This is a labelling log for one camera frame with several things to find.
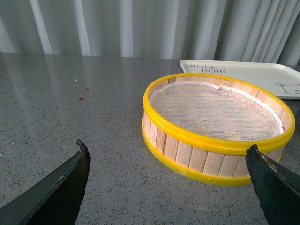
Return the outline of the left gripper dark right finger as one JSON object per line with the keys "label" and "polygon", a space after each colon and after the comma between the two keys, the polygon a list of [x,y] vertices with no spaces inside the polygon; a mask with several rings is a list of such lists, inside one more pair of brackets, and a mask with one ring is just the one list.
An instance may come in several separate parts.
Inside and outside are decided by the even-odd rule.
{"label": "left gripper dark right finger", "polygon": [[246,151],[246,164],[260,207],[270,225],[300,223],[300,176],[262,154]]}

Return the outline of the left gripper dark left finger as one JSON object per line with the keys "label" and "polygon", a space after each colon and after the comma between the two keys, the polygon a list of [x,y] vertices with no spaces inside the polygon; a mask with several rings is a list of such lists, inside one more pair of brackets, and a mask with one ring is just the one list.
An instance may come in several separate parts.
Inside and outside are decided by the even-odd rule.
{"label": "left gripper dark left finger", "polygon": [[75,224],[90,172],[91,156],[80,150],[22,195],[0,209],[2,225]]}

